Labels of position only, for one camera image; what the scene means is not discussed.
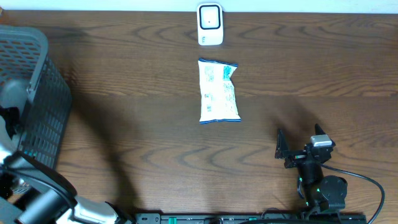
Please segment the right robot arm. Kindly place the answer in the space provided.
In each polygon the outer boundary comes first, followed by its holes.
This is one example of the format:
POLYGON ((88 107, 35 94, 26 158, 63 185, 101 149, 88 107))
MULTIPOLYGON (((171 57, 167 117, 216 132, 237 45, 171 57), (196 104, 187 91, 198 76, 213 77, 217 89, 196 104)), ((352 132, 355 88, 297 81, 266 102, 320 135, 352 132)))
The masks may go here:
POLYGON ((316 124, 315 134, 300 151, 289 149, 287 138, 277 130, 275 158, 284 160, 286 169, 298 170, 298 191, 317 213, 338 212, 345 208, 347 182, 335 175, 325 176, 322 165, 331 159, 335 142, 316 124))

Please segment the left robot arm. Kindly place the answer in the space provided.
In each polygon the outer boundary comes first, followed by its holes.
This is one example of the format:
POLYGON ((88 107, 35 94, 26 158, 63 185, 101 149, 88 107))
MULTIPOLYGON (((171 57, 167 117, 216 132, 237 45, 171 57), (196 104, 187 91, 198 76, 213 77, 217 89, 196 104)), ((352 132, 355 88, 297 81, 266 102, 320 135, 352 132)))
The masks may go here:
POLYGON ((69 181, 18 150, 14 138, 28 122, 27 84, 14 80, 1 90, 1 221, 4 223, 134 223, 110 203, 79 197, 69 181))

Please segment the cream snack bag blue trim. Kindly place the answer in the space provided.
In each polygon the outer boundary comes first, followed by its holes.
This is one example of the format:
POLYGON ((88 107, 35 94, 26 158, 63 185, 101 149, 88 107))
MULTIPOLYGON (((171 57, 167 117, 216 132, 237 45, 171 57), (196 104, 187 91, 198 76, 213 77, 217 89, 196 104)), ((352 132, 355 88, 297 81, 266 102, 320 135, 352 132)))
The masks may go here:
POLYGON ((236 63, 217 60, 198 60, 201 93, 200 123, 240 122, 236 96, 231 77, 238 68, 236 63))

